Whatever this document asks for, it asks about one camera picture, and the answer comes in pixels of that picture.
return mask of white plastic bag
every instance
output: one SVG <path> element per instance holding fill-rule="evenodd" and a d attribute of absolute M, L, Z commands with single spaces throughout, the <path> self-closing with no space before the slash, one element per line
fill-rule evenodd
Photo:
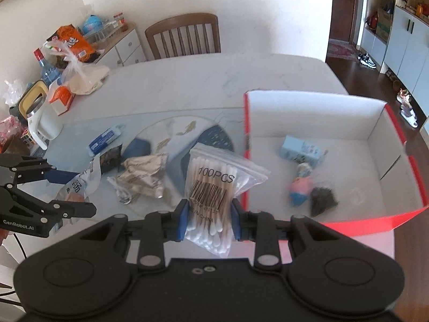
<path fill-rule="evenodd" d="M 270 172 L 230 151 L 201 143 L 190 151 L 185 197 L 190 216 L 185 237 L 222 258 L 232 242 L 231 201 L 268 179 Z"/>
<path fill-rule="evenodd" d="M 19 100 L 25 93 L 26 87 L 22 80 L 19 79 L 13 81 L 13 83 L 8 82 L 7 80 L 4 80 L 4 82 L 6 85 L 8 85 L 8 89 L 3 94 L 3 98 L 6 105 L 11 108 L 12 106 L 16 106 L 16 104 L 18 104 Z"/>
<path fill-rule="evenodd" d="M 58 191 L 54 200 L 71 202 L 89 202 L 89 195 L 98 189 L 101 181 L 100 155 L 95 156 L 87 169 L 76 175 Z M 75 224 L 80 218 L 61 219 L 55 224 L 50 234 L 57 233 L 64 225 Z"/>
<path fill-rule="evenodd" d="M 109 74 L 109 68 L 104 65 L 82 63 L 69 49 L 66 43 L 50 41 L 45 44 L 49 52 L 55 56 L 65 56 L 69 62 L 61 75 L 61 81 L 74 94 L 90 94 L 98 90 L 101 82 Z"/>

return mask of small dark packet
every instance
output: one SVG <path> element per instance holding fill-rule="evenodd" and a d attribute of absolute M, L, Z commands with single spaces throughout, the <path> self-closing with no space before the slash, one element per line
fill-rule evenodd
<path fill-rule="evenodd" d="M 310 197 L 312 198 L 312 217 L 322 214 L 326 210 L 338 205 L 334 193 L 329 188 L 314 188 Z"/>
<path fill-rule="evenodd" d="M 101 174 L 110 172 L 121 164 L 122 144 L 111 148 L 100 156 Z"/>

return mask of wooden floor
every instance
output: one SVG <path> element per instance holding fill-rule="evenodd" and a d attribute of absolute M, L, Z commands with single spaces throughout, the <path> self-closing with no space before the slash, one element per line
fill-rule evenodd
<path fill-rule="evenodd" d="M 349 94 L 377 98 L 388 102 L 407 136 L 407 152 L 414 155 L 429 190 L 429 149 L 419 133 L 400 115 L 400 104 L 392 82 L 385 75 L 358 62 L 328 58 L 327 64 L 340 79 Z M 416 115 L 420 108 L 413 105 Z M 395 229 L 395 258 L 405 272 L 405 289 L 395 312 L 404 322 L 429 321 L 429 210 Z"/>

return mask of drawer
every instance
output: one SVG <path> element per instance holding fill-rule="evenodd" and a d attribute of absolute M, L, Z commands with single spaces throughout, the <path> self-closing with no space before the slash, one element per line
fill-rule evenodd
<path fill-rule="evenodd" d="M 146 61 L 145 54 L 143 53 L 143 48 L 137 48 L 132 55 L 124 62 L 124 66 L 144 63 Z"/>
<path fill-rule="evenodd" d="M 140 40 L 137 36 L 137 32 L 133 30 L 117 43 L 116 49 L 119 53 L 119 57 L 121 57 L 124 62 L 130 55 L 132 55 L 138 46 L 140 46 Z"/>
<path fill-rule="evenodd" d="M 105 65 L 110 69 L 121 68 L 123 66 L 121 58 L 118 56 L 116 48 L 112 48 L 97 62 L 97 64 Z"/>

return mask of chair backrest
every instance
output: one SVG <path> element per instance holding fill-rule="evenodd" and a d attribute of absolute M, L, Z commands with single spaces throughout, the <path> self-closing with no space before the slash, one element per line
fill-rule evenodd
<path fill-rule="evenodd" d="M 211 24 L 212 26 L 212 34 L 213 34 L 213 45 L 214 52 L 220 53 L 220 37 L 219 37 L 219 25 L 217 21 L 217 16 L 210 13 L 188 13 L 182 14 L 180 16 L 171 17 L 164 19 L 158 23 L 155 23 L 151 27 L 148 27 L 145 31 L 147 41 L 149 42 L 149 46 L 151 47 L 152 53 L 154 54 L 155 59 L 161 59 L 160 52 L 158 50 L 158 46 L 155 42 L 155 35 L 161 35 L 161 42 L 164 48 L 165 56 L 170 58 L 170 50 L 173 51 L 173 55 L 177 56 L 185 56 L 187 55 L 186 47 L 184 39 L 182 37 L 183 28 L 186 29 L 186 38 L 187 38 L 187 49 L 188 54 L 202 54 L 201 49 L 201 40 L 199 38 L 198 27 L 197 25 L 202 25 L 202 33 L 204 38 L 204 46 L 205 52 L 210 53 L 209 47 L 209 38 L 207 36 L 207 29 L 205 27 L 206 24 Z M 189 26 L 193 26 L 194 31 L 194 40 L 196 43 L 197 49 L 194 49 L 194 45 L 192 42 L 193 37 L 191 37 L 191 31 L 189 30 Z M 166 37 L 164 33 L 168 32 L 171 45 L 167 45 Z M 181 54 L 177 52 L 175 38 L 179 40 L 180 51 Z"/>

